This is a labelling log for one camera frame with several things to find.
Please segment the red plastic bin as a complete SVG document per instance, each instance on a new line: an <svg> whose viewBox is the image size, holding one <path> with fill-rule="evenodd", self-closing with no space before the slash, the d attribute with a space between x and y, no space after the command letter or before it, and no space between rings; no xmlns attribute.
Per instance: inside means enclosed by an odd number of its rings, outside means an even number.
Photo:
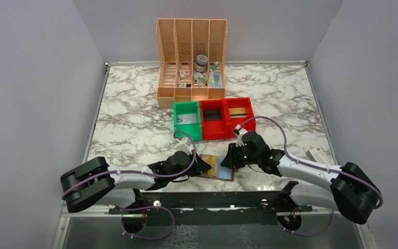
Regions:
<svg viewBox="0 0 398 249"><path fill-rule="evenodd" d="M227 110L228 110L228 125L226 128L226 136L232 139L236 137L236 135L233 133L233 130L236 128L236 126L241 125L243 122L254 117L254 112L250 98L228 98L225 99L225 103L227 105ZM229 115L229 108L238 108L238 107L245 108L248 113L248 116L246 118L231 119Z"/></svg>
<svg viewBox="0 0 398 249"><path fill-rule="evenodd" d="M222 140L228 137L228 119L224 99L199 101L202 119L202 139Z"/></svg>

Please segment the brown leather card holder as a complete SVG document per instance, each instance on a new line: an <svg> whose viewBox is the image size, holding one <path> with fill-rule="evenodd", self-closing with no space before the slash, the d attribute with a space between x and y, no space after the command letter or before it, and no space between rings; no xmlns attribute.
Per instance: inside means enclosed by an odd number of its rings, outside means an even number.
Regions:
<svg viewBox="0 0 398 249"><path fill-rule="evenodd" d="M221 165L223 157L201 154L200 158L211 166L211 169L200 175L200 177L229 182L234 180L234 170Z"/></svg>

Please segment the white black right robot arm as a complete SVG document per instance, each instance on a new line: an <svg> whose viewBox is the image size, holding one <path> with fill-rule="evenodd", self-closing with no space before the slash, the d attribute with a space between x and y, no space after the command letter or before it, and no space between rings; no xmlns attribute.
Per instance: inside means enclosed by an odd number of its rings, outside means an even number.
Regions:
<svg viewBox="0 0 398 249"><path fill-rule="evenodd" d="M382 200L379 189L356 164L326 165L301 159L269 148L256 132L241 134L230 143L221 164L229 169L256 164L266 174L309 183L297 192L287 191L278 197L285 211L298 205L321 206L339 211L356 224L365 224Z"/></svg>

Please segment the gold VIP card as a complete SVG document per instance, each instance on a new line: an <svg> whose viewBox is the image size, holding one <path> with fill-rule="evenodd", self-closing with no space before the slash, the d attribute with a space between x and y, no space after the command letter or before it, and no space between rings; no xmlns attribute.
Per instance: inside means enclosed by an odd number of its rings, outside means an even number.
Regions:
<svg viewBox="0 0 398 249"><path fill-rule="evenodd" d="M248 116L248 113L245 108L238 107L238 108L229 108L229 115L231 119L246 118Z"/></svg>

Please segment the green plastic bin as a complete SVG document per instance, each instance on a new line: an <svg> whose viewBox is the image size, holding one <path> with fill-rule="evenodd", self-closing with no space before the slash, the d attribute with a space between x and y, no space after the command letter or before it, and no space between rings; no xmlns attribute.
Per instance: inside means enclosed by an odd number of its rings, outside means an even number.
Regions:
<svg viewBox="0 0 398 249"><path fill-rule="evenodd" d="M203 140L202 118L199 101L173 104L174 131L183 131L195 142Z"/></svg>

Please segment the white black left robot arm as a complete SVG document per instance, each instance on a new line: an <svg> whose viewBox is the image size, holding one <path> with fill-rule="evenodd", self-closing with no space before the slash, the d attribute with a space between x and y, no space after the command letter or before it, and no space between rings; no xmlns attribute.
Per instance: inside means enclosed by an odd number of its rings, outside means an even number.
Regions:
<svg viewBox="0 0 398 249"><path fill-rule="evenodd" d="M109 165L105 157L95 157L60 177L61 196L70 213L95 204L122 205L128 212L141 209L139 190L159 190L179 177L197 177L211 170L211 165L197 154L177 151L164 161L142 169L125 169Z"/></svg>

